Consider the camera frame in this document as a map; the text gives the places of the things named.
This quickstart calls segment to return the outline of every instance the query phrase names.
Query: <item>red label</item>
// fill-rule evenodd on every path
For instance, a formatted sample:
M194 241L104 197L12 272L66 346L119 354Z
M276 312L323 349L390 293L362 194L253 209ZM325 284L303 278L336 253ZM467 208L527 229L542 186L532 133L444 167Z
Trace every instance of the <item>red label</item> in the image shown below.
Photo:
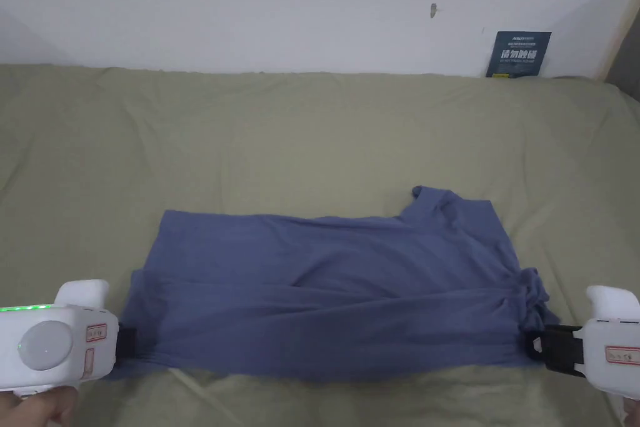
M609 364L640 366L640 348L609 345L605 348Z
M89 325L86 328L86 341L98 342L107 338L107 324Z
M96 356L95 349L87 349L84 353L84 373L82 378L90 377L94 374L94 357Z

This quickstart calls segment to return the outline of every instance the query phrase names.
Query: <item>blue t-shirt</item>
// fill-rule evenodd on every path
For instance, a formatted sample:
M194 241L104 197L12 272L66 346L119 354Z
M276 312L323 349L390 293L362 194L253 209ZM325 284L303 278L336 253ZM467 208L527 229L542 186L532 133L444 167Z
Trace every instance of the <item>blue t-shirt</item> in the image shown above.
M414 188L393 218L165 212L121 321L161 367L317 381L525 366L556 323L488 201Z

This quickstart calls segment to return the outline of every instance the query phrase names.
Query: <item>human hand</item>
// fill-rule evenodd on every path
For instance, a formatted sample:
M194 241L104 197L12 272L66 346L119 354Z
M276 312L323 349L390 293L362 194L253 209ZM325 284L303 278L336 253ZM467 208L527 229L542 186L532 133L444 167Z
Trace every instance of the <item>human hand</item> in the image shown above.
M0 427L47 427L48 421L71 426L78 391L62 386L21 401L10 392L0 393Z
M625 427L640 427L640 402L624 399L624 412L627 414L624 419Z

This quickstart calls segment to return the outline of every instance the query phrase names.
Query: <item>bed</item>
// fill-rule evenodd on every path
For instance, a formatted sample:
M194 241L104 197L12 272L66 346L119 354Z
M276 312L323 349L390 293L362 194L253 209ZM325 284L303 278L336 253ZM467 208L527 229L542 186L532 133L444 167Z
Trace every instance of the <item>bed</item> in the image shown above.
M590 284L640 290L638 158L640 104L587 79L3 65L0 298L46 302L65 281L105 278L117 313L165 209L394 216L423 184L490 199L553 310L581 323ZM617 420L582 379L466 367L361 384L183 371L98 381L83 386L76 424Z

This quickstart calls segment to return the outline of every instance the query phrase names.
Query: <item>finger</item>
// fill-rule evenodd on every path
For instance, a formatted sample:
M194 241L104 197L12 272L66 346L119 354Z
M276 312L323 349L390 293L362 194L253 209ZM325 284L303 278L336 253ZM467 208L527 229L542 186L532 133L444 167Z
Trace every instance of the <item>finger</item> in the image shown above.
M626 397L622 400L622 406L624 408L625 413L633 412L638 406L638 402L632 399L627 399Z
M57 418L63 427L69 427L77 399L78 391L70 386L52 389L24 400L10 412L9 418L16 425L29 427L45 427L47 421Z
M9 410L20 403L20 399L12 392L0 393L0 418L7 415Z
M625 427L640 427L640 408L636 407L629 416L624 419Z

